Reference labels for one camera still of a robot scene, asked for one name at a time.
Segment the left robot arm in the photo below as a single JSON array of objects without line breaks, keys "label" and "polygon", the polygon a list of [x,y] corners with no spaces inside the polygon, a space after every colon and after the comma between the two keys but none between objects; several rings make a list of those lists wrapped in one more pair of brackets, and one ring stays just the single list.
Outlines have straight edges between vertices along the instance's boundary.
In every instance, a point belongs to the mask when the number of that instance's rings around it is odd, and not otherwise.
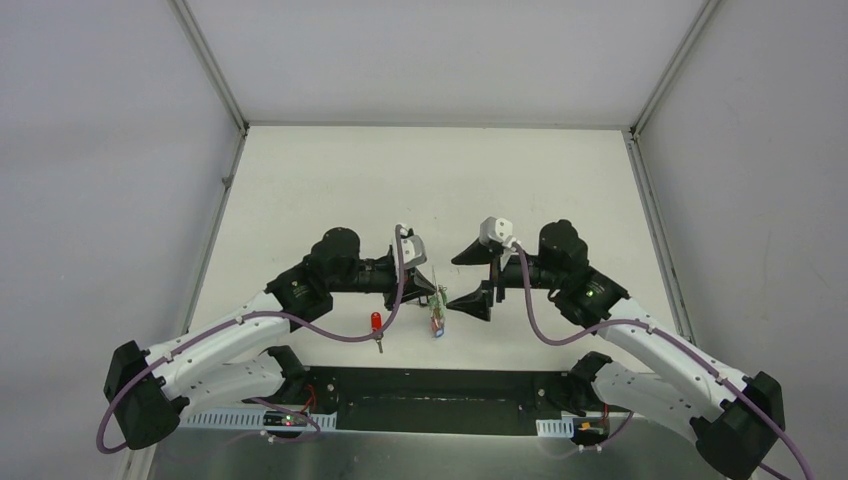
[{"label": "left robot arm", "polygon": [[96,433],[97,449],[113,454],[141,450],[173,433],[194,414],[227,403],[274,397],[297,402],[305,378],[283,355],[281,340],[312,331],[343,343],[376,339],[387,326],[358,337],[316,326],[330,313],[334,294],[380,294],[391,324],[401,305],[435,293],[420,272],[423,239],[404,224],[394,228],[387,253],[361,258],[358,234],[334,227],[293,267],[232,313],[179,337],[142,348],[118,346],[104,383],[109,405]]}]

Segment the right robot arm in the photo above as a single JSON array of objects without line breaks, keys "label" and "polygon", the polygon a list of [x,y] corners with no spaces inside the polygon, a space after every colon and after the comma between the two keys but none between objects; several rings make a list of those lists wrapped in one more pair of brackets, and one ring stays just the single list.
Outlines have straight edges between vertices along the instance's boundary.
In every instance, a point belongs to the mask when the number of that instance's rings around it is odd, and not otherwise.
[{"label": "right robot arm", "polygon": [[507,290],[543,290],[580,337],[598,336],[645,366],[635,372],[606,354],[586,354],[565,375],[572,412],[603,403],[646,417],[690,442],[728,479],[751,477],[784,432],[777,380],[764,372],[748,375],[663,329],[624,287],[590,264],[587,244],[571,222],[543,226],[538,250],[530,254],[510,221],[490,217],[453,262],[485,265],[489,276],[452,300],[451,310],[486,321]]}]

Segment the metal keyring plate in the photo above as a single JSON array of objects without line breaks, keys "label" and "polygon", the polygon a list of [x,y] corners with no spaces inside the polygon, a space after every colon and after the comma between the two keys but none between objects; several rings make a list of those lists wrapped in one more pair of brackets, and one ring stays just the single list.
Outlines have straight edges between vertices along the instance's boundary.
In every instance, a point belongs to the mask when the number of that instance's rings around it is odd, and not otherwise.
[{"label": "metal keyring plate", "polygon": [[432,273],[433,284],[438,289],[438,292],[429,299],[429,304],[428,304],[428,308],[429,308],[429,312],[430,312],[430,326],[431,326],[431,331],[432,331],[432,334],[433,334],[432,325],[434,323],[442,323],[444,325],[444,331],[445,331],[446,290],[442,285],[439,284],[439,282],[436,278],[436,272],[435,272],[434,267],[431,268],[431,273]]}]

